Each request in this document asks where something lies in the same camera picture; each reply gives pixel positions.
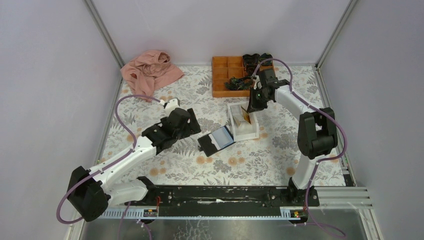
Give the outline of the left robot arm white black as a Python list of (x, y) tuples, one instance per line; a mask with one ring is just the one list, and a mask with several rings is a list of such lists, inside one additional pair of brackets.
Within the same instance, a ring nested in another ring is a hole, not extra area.
[(117, 183), (137, 164), (149, 160), (169, 149), (178, 140), (201, 132), (194, 110), (180, 107), (172, 110), (137, 138), (135, 144), (123, 150), (120, 157), (113, 157), (89, 169), (75, 168), (69, 179), (66, 199), (81, 218), (91, 222), (110, 206), (139, 201), (148, 206), (155, 200), (155, 192), (142, 180)]

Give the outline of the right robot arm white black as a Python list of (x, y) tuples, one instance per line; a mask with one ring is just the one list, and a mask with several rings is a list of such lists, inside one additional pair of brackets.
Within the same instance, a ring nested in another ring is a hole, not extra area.
[(286, 79), (279, 80), (274, 70), (265, 69), (250, 77), (248, 113), (262, 111), (273, 101), (285, 107), (298, 120), (297, 145), (301, 158), (295, 174), (289, 179), (287, 201), (301, 205), (310, 196), (318, 161), (338, 145), (335, 114), (330, 108), (316, 108), (297, 94)]

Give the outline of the white plastic card tray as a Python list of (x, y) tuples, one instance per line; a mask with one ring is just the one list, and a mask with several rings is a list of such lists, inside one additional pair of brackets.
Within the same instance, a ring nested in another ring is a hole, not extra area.
[(227, 104), (230, 131), (235, 142), (254, 140), (260, 137), (259, 122), (256, 113), (249, 113), (251, 124), (246, 122), (242, 116), (241, 106), (247, 110), (248, 104), (248, 101)]

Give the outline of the black blue card holder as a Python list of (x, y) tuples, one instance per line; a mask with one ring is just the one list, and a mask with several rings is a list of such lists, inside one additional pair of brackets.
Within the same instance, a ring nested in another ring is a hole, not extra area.
[(197, 139), (200, 152), (204, 152), (207, 157), (233, 145), (235, 143), (234, 136), (227, 126), (222, 126), (219, 129), (201, 136)]

